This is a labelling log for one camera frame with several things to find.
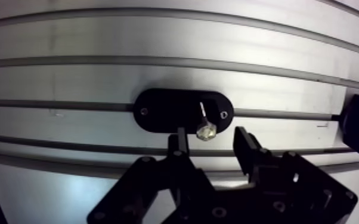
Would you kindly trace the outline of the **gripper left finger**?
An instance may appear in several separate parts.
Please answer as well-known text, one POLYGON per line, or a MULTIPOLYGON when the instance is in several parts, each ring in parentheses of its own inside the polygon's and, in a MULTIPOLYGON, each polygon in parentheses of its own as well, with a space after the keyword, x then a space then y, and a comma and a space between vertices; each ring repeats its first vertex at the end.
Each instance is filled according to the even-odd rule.
POLYGON ((213 223, 215 189, 189 157, 184 128, 168 138, 162 160, 141 157, 89 212, 88 223, 143 223, 158 193, 170 190, 175 210, 164 223, 213 223))

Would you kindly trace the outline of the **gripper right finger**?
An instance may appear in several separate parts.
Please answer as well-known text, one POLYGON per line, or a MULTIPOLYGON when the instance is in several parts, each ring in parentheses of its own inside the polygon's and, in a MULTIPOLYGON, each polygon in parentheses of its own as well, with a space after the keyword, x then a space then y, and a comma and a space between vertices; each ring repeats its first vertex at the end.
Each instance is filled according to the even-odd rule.
POLYGON ((295 152, 276 157, 238 126, 233 150, 252 187, 243 191, 248 223, 346 223, 356 194, 295 152))

